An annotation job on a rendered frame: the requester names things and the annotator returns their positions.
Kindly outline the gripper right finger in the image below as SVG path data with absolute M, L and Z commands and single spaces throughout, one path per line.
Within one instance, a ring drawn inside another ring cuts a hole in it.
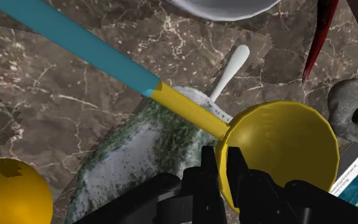
M 241 224 L 358 224 L 358 207 L 306 181 L 281 187 L 249 169 L 238 147 L 228 148 L 226 175 Z

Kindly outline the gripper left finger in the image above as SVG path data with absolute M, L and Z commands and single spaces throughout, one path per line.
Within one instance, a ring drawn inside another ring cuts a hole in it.
M 214 148 L 183 177 L 160 173 L 78 220 L 76 224 L 227 224 Z

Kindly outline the yellow ladle with teal handle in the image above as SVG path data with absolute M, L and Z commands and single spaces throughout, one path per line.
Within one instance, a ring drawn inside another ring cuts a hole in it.
M 315 109 L 294 101 L 265 102 L 226 123 L 44 0 L 0 0 L 0 10 L 216 137 L 219 187 L 229 204 L 234 199 L 226 174 L 232 146 L 240 149 L 250 168 L 268 173 L 279 186 L 302 180 L 324 193 L 331 189 L 338 171 L 338 142 Z

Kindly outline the green and white speckled plate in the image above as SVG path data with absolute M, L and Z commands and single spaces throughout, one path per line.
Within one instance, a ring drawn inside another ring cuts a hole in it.
M 161 172 L 182 177 L 217 139 L 155 101 L 106 137 L 77 175 L 64 224 L 73 224 Z

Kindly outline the white spoon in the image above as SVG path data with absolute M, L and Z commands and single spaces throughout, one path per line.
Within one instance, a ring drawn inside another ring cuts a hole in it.
M 234 77 L 238 70 L 243 66 L 250 55 L 247 45 L 239 45 L 231 55 L 225 70 L 219 79 L 215 89 L 210 95 L 210 100 L 214 102 L 223 91 L 228 82 Z

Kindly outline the grey stone with hole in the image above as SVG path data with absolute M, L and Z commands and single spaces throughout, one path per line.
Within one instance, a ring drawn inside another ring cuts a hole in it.
M 358 79 L 339 81 L 327 97 L 328 122 L 334 133 L 358 143 Z

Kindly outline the white bowl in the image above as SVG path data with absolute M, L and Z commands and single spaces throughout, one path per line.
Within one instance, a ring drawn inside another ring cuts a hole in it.
M 234 22 L 259 15 L 281 0 L 166 0 L 196 17 Z

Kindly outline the dark red pointed object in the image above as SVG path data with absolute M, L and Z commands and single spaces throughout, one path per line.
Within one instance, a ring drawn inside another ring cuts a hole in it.
M 319 52 L 325 42 L 338 2 L 339 0 L 317 1 L 317 25 L 305 68 L 303 70 L 302 81 L 305 81 L 308 78 L 312 67 L 315 64 Z

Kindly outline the orange round fruit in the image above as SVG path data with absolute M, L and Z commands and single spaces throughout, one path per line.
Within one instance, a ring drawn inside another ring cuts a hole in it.
M 50 224 L 53 198 L 48 183 L 25 162 L 0 159 L 0 224 Z

